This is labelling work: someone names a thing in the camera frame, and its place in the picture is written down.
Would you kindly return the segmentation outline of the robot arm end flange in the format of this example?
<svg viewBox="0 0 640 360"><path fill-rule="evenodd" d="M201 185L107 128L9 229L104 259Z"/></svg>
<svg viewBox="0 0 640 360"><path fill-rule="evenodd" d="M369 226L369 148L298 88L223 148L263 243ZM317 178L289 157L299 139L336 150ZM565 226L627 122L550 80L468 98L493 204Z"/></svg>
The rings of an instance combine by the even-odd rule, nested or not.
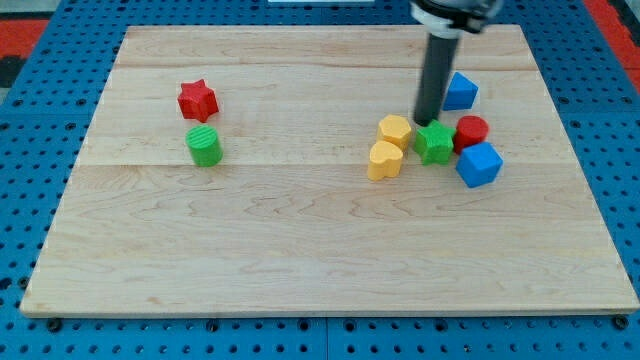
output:
<svg viewBox="0 0 640 360"><path fill-rule="evenodd" d="M503 0L411 0L411 16L430 35L455 39L481 33L503 8Z"/></svg>

